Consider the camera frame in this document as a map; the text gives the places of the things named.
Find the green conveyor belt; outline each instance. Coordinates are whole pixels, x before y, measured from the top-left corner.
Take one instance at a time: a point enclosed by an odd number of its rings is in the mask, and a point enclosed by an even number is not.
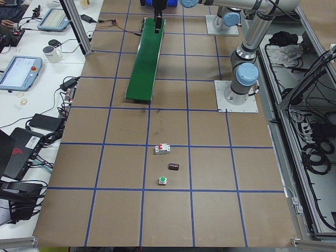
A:
[[[160,32],[156,34],[154,33],[154,19],[147,18],[145,20],[126,99],[140,101],[150,101],[152,99],[163,28],[164,20],[162,20]]]

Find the brown cube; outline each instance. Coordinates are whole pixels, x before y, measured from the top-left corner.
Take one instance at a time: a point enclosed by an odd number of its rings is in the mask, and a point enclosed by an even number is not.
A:
[[[170,164],[168,165],[168,169],[169,169],[169,170],[178,171],[179,168],[180,168],[180,165],[179,165],[179,164],[173,164],[173,163],[170,163]]]

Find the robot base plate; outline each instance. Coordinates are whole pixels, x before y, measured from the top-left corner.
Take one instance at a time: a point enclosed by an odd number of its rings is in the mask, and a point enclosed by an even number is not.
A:
[[[212,36],[230,36],[230,37],[237,37],[239,36],[238,28],[237,26],[232,26],[228,30],[222,30],[218,31],[213,26],[213,22],[215,20],[215,15],[206,15],[206,29],[208,31],[208,35]]]
[[[229,103],[224,97],[224,91],[231,85],[231,81],[215,80],[215,90],[217,98],[217,107],[219,112],[239,112],[239,113],[258,113],[256,98],[249,96],[247,101],[242,105]]]

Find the person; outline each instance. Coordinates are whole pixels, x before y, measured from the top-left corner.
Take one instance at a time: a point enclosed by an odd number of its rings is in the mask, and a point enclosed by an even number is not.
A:
[[[22,6],[23,0],[17,0],[16,7],[0,7],[1,25],[13,27],[24,15],[26,8]],[[0,5],[5,5],[6,0],[0,0]]]

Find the blue tape grid line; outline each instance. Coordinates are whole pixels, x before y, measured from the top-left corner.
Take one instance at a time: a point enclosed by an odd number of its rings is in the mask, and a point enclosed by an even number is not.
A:
[[[74,143],[74,142],[62,142],[61,145],[103,145],[102,143]],[[134,147],[155,147],[155,144],[132,144],[132,143],[104,143],[109,146],[134,146]],[[170,145],[174,148],[210,148],[210,149],[262,149],[272,150],[273,147],[269,146],[210,146],[210,145]]]
[[[237,189],[237,197],[238,197],[240,219],[242,221],[241,222],[241,226],[243,228],[245,247],[248,247],[248,242],[247,242],[247,237],[246,237],[246,230],[245,230],[245,224],[244,224],[244,217],[243,217],[243,209],[242,209],[242,206],[241,206],[242,203],[240,201],[240,192],[239,192],[239,186],[238,186],[238,179],[237,179],[237,172],[236,172],[236,165],[235,165],[235,157],[234,157],[233,148],[232,148],[230,124],[229,124],[229,118],[228,118],[227,111],[225,113],[225,119],[226,119],[226,123],[227,123],[227,131],[228,131],[228,136],[229,136],[230,151],[231,151],[231,158],[232,158],[232,166],[233,166],[233,171],[234,171],[234,176],[235,176],[235,183],[236,183],[236,189]]]
[[[187,59],[186,59],[186,42],[185,42],[185,18],[184,18],[184,8],[183,13],[183,50],[184,50],[184,74],[185,74],[185,93],[186,93],[186,108],[187,108],[187,134],[188,134],[188,159],[189,159],[189,185],[190,185],[190,212],[191,212],[191,231],[192,231],[192,241],[193,247],[196,246],[195,241],[195,225],[194,225],[194,204],[193,204],[193,181],[192,181],[192,170],[191,170],[191,149],[190,149],[190,119],[189,119],[189,100],[188,100],[188,74],[187,74]]]
[[[157,188],[111,188],[111,187],[62,187],[49,186],[50,190],[81,191],[129,191],[129,192],[202,192],[202,193],[284,193],[283,190],[218,190],[218,189],[157,189]]]
[[[129,0],[128,11],[130,9],[130,5],[131,5],[131,0]],[[127,20],[128,20],[128,14],[126,16],[125,25],[127,24]],[[123,45],[123,42],[124,42],[124,38],[125,38],[125,33],[123,33],[123,35],[122,35],[121,48],[120,48],[120,53],[119,53],[118,64],[117,64],[117,69],[116,69],[116,73],[115,73],[116,75],[115,76],[118,75],[119,63],[120,63],[121,51],[122,51],[122,45]],[[84,242],[85,247],[88,246],[88,239],[89,239],[89,234],[90,234],[92,214],[93,214],[93,209],[94,209],[94,205],[95,205],[96,192],[97,192],[97,187],[98,187],[98,179],[99,179],[99,173],[100,173],[100,168],[101,168],[101,163],[102,163],[102,157],[103,157],[103,153],[104,153],[105,141],[106,141],[108,126],[109,126],[109,122],[110,122],[111,107],[112,107],[112,101],[113,101],[114,88],[116,86],[116,81],[117,81],[117,79],[114,79],[113,91],[112,91],[111,100],[110,100],[110,108],[109,108],[109,113],[108,113],[108,117],[107,117],[107,121],[106,121],[106,128],[105,128],[105,132],[104,132],[104,138],[103,138],[103,143],[102,143],[102,148],[101,148],[101,153],[100,153],[100,158],[99,158],[99,164],[98,164],[98,169],[97,169],[97,175],[96,175],[96,182],[95,182],[94,190],[93,190],[92,203],[91,203],[90,215],[89,215],[89,220],[88,220],[88,227],[87,227],[87,232],[86,232],[86,236],[85,236],[85,242]]]
[[[125,27],[127,25],[128,17],[129,15],[144,15],[144,14],[136,14],[136,13],[129,13],[131,5],[131,0],[129,0],[129,6],[128,6],[128,13],[102,13],[102,14],[125,14],[127,15],[126,20],[125,20]],[[116,81],[118,79],[130,79],[130,78],[125,78],[125,77],[117,77],[118,76],[118,70],[119,70],[119,63],[120,63],[120,58],[122,54],[136,54],[134,52],[122,52],[122,47],[124,43],[124,37],[125,37],[125,32],[124,31],[119,31],[119,30],[98,30],[96,32],[123,32],[123,37],[122,37],[122,44],[120,51],[108,51],[108,50],[93,50],[97,52],[102,52],[102,53],[118,53],[119,54],[119,59],[118,59],[118,64],[117,64],[117,70],[116,70],[116,75],[115,77],[101,77],[101,76],[82,76],[82,78],[97,78],[97,79],[113,79],[114,80],[114,85],[113,85],[113,91],[112,91],[112,97],[110,100],[110,106],[109,107],[83,107],[83,106],[73,106],[73,108],[92,108],[92,109],[109,109],[108,113],[108,118],[107,118],[107,123],[106,123],[106,130],[104,132],[104,138],[103,138],[103,143],[71,143],[71,142],[65,142],[61,144],[82,144],[82,145],[101,145],[101,154],[100,154],[100,160],[99,160],[99,166],[97,170],[97,176],[96,176],[96,182],[94,187],[49,187],[51,190],[88,190],[88,191],[93,191],[93,197],[92,197],[92,203],[91,203],[91,210],[90,210],[90,215],[89,215],[89,220],[88,220],[88,227],[87,227],[87,233],[86,233],[86,239],[85,239],[85,244],[84,246],[87,246],[88,239],[89,239],[89,233],[90,233],[90,225],[91,225],[91,220],[92,220],[92,214],[93,214],[93,209],[94,209],[94,204],[95,204],[95,198],[96,198],[96,192],[97,191],[136,191],[136,192],[142,192],[142,198],[141,198],[141,218],[140,218],[140,235],[139,235],[139,246],[142,246],[142,229],[143,229],[143,214],[144,214],[144,197],[145,197],[145,192],[190,192],[190,201],[191,201],[191,229],[192,229],[192,242],[193,246],[196,246],[195,242],[195,227],[194,227],[194,212],[193,212],[193,192],[209,192],[209,193],[237,193],[238,197],[238,205],[239,205],[239,211],[240,211],[240,218],[241,218],[241,225],[243,229],[243,234],[244,234],[244,242],[245,246],[248,246],[247,242],[247,236],[246,236],[246,230],[245,230],[245,224],[244,224],[244,217],[243,217],[243,210],[242,210],[242,204],[240,201],[240,193],[284,193],[284,191],[278,191],[278,190],[239,190],[238,187],[238,180],[237,180],[237,174],[236,174],[236,168],[235,168],[235,161],[234,161],[234,153],[233,149],[273,149],[270,146],[232,146],[232,140],[231,140],[231,134],[230,134],[230,127],[229,127],[229,120],[228,120],[228,115],[227,112],[225,113],[225,118],[226,118],[226,123],[227,123],[227,130],[228,130],[228,137],[229,137],[229,146],[206,146],[206,145],[191,145],[190,144],[190,119],[189,119],[189,111],[207,111],[207,112],[218,112],[217,110],[202,110],[202,109],[190,109],[188,105],[188,81],[201,81],[201,82],[212,82],[211,80],[189,80],[187,78],[187,69],[186,69],[186,57],[217,57],[218,61],[218,71],[219,71],[219,76],[220,79],[222,79],[222,73],[221,73],[221,63],[220,63],[220,58],[229,58],[230,56],[220,56],[218,52],[218,45],[217,45],[217,39],[215,37],[215,46],[216,46],[216,55],[187,55],[186,54],[186,35],[207,35],[207,34],[187,34],[185,33],[185,18],[187,17],[196,17],[196,18],[204,18],[204,16],[187,16],[184,15],[184,9],[183,9],[183,15],[169,15],[166,14],[166,16],[177,16],[177,17],[182,17],[183,18],[183,33],[166,33],[166,34],[179,34],[183,35],[183,41],[184,41],[184,54],[164,54],[164,55],[169,55],[169,56],[184,56],[184,62],[185,62],[185,79],[159,79],[157,80],[175,80],[175,81],[185,81],[185,86],[186,86],[186,109],[164,109],[164,108],[152,108],[150,103],[148,108],[119,108],[119,107],[113,107],[112,106],[112,101],[113,101],[113,96],[114,96],[114,89],[116,86]],[[118,144],[118,143],[106,143],[106,137],[107,137],[107,131],[108,131],[108,125],[109,125],[109,120],[110,120],[110,115],[111,115],[111,110],[112,109],[134,109],[134,110],[148,110],[148,125],[147,125],[147,132],[146,132],[146,144]],[[188,148],[188,160],[189,160],[189,176],[190,176],[190,189],[155,189],[155,188],[145,188],[145,179],[146,179],[146,159],[147,159],[147,153],[148,153],[148,148],[149,147],[154,147],[155,145],[150,145],[148,144],[149,142],[149,129],[150,129],[150,117],[151,117],[151,110],[170,110],[170,111],[186,111],[187,113],[187,135],[188,135],[188,145],[171,145],[172,147],[175,148]],[[106,145],[115,145],[115,146],[143,146],[145,147],[145,159],[144,159],[144,171],[143,171],[143,183],[142,183],[142,188],[104,188],[104,187],[98,187],[98,179],[99,179],[99,173],[100,173],[100,168],[101,168],[101,163],[102,163],[102,157],[103,157],[103,152],[104,152],[104,147]],[[226,148],[230,149],[231,151],[231,156],[232,156],[232,164],[233,164],[233,169],[234,169],[234,176],[235,176],[235,183],[236,183],[236,190],[206,190],[206,189],[193,189],[192,187],[192,165],[191,165],[191,148]]]
[[[141,213],[140,213],[140,235],[139,235],[139,246],[142,246],[142,227],[143,227],[143,208],[145,199],[145,183],[146,183],[146,167],[147,167],[147,153],[148,153],[148,141],[149,141],[149,127],[151,123],[151,103],[149,103],[148,110],[148,121],[147,121],[147,133],[146,133],[146,147],[145,147],[145,161],[143,167],[143,181],[142,181],[142,195],[141,195]]]

